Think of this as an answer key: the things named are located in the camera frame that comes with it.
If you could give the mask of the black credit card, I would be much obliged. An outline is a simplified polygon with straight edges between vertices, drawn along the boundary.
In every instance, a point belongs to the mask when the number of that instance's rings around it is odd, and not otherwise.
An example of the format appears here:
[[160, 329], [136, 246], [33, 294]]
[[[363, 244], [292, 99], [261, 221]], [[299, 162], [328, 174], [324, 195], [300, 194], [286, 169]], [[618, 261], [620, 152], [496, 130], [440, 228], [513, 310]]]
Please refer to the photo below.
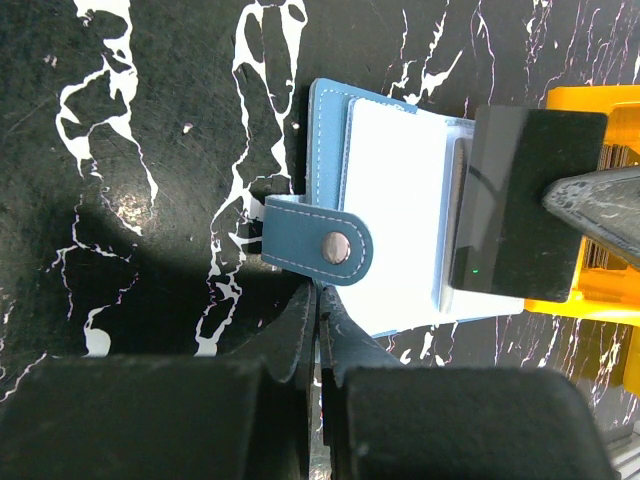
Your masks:
[[464, 174], [450, 282], [563, 303], [582, 241], [542, 204], [555, 181], [598, 167], [604, 113], [482, 106]]

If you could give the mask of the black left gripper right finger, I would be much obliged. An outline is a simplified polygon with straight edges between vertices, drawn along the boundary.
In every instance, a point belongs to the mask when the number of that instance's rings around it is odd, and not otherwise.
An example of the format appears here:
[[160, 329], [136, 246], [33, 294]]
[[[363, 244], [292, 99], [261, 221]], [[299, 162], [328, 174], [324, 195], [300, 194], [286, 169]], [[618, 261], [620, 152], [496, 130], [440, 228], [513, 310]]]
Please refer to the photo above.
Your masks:
[[319, 296], [324, 441], [335, 479], [611, 479], [581, 392], [547, 369], [401, 363]]

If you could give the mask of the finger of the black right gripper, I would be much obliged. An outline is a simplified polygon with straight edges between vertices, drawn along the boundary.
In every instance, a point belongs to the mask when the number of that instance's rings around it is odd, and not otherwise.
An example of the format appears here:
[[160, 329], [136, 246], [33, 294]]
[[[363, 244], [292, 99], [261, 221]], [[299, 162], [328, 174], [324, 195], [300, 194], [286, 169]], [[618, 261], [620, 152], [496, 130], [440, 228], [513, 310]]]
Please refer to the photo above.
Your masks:
[[639, 268], [639, 167], [606, 169], [553, 182], [542, 205], [555, 217]]

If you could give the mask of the small orange card bin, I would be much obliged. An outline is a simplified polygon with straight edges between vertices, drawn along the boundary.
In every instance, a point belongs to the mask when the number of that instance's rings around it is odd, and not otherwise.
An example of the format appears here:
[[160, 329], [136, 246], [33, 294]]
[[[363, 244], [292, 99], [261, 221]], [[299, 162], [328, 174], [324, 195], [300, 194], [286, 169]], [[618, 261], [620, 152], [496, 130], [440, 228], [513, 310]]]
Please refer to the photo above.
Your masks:
[[[637, 85], [557, 87], [545, 106], [607, 116], [600, 170], [639, 164]], [[585, 237], [567, 302], [527, 300], [525, 308], [552, 314], [556, 333], [569, 324], [560, 371], [583, 389], [601, 428], [612, 431], [637, 420], [639, 400], [625, 389], [623, 378], [639, 325], [639, 271]]]

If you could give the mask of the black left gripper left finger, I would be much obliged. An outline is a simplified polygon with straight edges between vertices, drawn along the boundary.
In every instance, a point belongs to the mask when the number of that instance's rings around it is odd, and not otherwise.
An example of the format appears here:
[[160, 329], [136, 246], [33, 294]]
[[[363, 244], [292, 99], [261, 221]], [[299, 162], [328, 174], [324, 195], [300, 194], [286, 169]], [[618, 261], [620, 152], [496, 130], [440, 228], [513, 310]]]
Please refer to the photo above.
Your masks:
[[1, 406], [5, 479], [304, 479], [316, 291], [216, 357], [47, 360]]

